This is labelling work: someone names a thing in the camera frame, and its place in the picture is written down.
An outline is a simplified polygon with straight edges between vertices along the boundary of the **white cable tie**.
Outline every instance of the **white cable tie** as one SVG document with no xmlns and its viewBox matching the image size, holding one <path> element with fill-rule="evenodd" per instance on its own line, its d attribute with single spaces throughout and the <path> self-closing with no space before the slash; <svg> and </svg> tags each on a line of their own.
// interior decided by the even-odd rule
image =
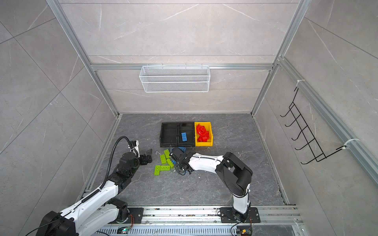
<svg viewBox="0 0 378 236">
<path fill-rule="evenodd" d="M 358 141 L 360 141 L 359 139 L 349 139 L 348 141 L 346 141 L 346 142 L 344 143 L 344 145 L 342 146 L 341 149 L 346 149 L 347 144 L 348 144 L 350 141 L 353 141 L 353 140 L 358 140 Z"/>
<path fill-rule="evenodd" d="M 297 85 L 295 87 L 298 87 L 299 81 L 305 81 L 305 80 L 297 80 Z"/>
</svg>

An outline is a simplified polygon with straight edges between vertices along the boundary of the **green lego brick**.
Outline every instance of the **green lego brick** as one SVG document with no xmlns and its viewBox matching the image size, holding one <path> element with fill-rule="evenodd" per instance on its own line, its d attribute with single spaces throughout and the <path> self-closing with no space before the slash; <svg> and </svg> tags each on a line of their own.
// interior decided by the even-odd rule
<svg viewBox="0 0 378 236">
<path fill-rule="evenodd" d="M 162 164 L 166 164 L 166 163 L 167 163 L 167 159 L 166 159 L 166 157 L 165 157 L 164 154 L 163 154 L 163 155 L 160 155 L 160 160 L 161 160 L 161 163 L 162 163 Z"/>
<path fill-rule="evenodd" d="M 170 170 L 170 166 L 169 165 L 161 165 L 160 171 L 164 171 L 164 170 Z"/>
<path fill-rule="evenodd" d="M 166 155 L 166 159 L 168 159 L 169 158 L 169 150 L 168 149 L 164 150 L 164 154 Z"/>
<path fill-rule="evenodd" d="M 173 169 L 175 166 L 173 165 L 172 161 L 170 159 L 167 159 L 168 165 Z"/>
<path fill-rule="evenodd" d="M 156 166 L 155 166 L 155 172 L 154 172 L 154 175 L 160 175 L 160 166 L 159 166 L 159 165 L 156 165 Z"/>
</svg>

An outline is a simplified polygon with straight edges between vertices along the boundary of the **black storage bin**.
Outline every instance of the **black storage bin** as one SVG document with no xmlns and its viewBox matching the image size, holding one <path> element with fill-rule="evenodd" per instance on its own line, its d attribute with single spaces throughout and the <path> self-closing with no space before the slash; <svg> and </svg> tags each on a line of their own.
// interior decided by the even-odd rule
<svg viewBox="0 0 378 236">
<path fill-rule="evenodd" d="M 181 133 L 186 133 L 187 141 L 183 142 Z M 160 131 L 160 147 L 194 147 L 194 122 L 163 122 Z"/>
</svg>

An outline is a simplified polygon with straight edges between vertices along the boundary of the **grated metal cover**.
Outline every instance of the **grated metal cover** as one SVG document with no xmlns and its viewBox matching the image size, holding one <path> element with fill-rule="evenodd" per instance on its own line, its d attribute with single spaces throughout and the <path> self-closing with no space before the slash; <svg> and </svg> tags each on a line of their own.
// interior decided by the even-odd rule
<svg viewBox="0 0 378 236">
<path fill-rule="evenodd" d="M 208 92 L 210 68 L 185 65 L 143 66 L 139 77 L 146 93 Z"/>
<path fill-rule="evenodd" d="M 203 226 L 134 226 L 126 234 L 117 234 L 119 226 L 103 227 L 98 231 L 107 233 L 110 236 L 129 235 L 129 236 L 179 236 L 179 235 L 217 235 L 229 236 L 231 235 L 230 225 L 203 225 Z M 233 235 L 236 235 L 235 227 L 232 229 Z M 95 232 L 92 236 L 104 236 L 105 234 Z"/>
</svg>

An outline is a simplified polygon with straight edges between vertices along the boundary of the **red toy piece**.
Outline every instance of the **red toy piece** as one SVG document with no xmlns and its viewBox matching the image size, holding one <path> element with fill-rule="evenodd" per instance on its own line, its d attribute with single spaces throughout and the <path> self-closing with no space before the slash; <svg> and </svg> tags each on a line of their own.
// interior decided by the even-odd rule
<svg viewBox="0 0 378 236">
<path fill-rule="evenodd" d="M 209 132 L 206 130 L 205 126 L 197 125 L 197 133 L 200 136 L 198 142 L 207 142 L 210 138 Z"/>
</svg>

